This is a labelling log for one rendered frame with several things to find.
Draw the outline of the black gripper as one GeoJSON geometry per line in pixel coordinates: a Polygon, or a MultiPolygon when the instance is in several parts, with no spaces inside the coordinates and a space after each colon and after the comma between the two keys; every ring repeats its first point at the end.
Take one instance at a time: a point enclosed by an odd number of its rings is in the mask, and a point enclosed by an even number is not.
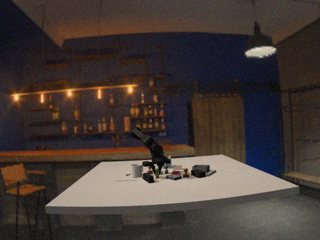
{"type": "MultiPolygon", "coordinates": [[[[151,161],[152,161],[152,162],[149,162],[149,161],[143,161],[143,162],[142,162],[142,166],[144,166],[144,167],[151,167],[151,168],[152,168],[154,175],[156,175],[156,170],[155,170],[155,166],[154,166],[154,157],[155,157],[155,156],[156,156],[156,157],[159,157],[159,155],[161,155],[161,154],[151,153],[151,157],[152,157],[152,160],[151,160],[151,161]]],[[[171,163],[171,160],[168,159],[168,158],[166,158],[166,162],[164,162],[164,163],[170,164],[170,163],[171,163]]],[[[158,174],[159,174],[159,175],[160,175],[160,173],[161,173],[161,169],[162,169],[163,166],[164,166],[164,165],[158,166],[158,169],[159,169],[158,174]]]]}

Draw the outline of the grey mug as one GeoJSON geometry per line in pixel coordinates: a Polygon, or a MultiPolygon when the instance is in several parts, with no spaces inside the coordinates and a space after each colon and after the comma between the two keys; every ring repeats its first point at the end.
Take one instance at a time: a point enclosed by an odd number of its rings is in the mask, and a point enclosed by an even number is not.
{"type": "Polygon", "coordinates": [[[143,165],[141,165],[141,164],[131,164],[130,165],[130,175],[132,178],[142,177],[143,171],[144,171],[143,165]]]}

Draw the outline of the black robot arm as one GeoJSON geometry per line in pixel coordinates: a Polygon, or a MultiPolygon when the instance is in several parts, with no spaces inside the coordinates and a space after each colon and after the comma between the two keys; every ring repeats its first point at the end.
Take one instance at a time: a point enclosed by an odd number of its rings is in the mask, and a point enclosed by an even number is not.
{"type": "Polygon", "coordinates": [[[153,137],[153,136],[149,136],[149,135],[144,135],[141,132],[141,129],[139,127],[135,127],[130,135],[135,138],[136,140],[140,140],[142,142],[142,144],[148,149],[150,150],[150,153],[156,153],[156,154],[161,154],[159,155],[159,157],[154,156],[153,162],[154,164],[156,164],[157,166],[161,166],[164,165],[165,162],[167,162],[167,159],[163,154],[163,148],[162,146],[157,144],[157,140],[153,137]]]}

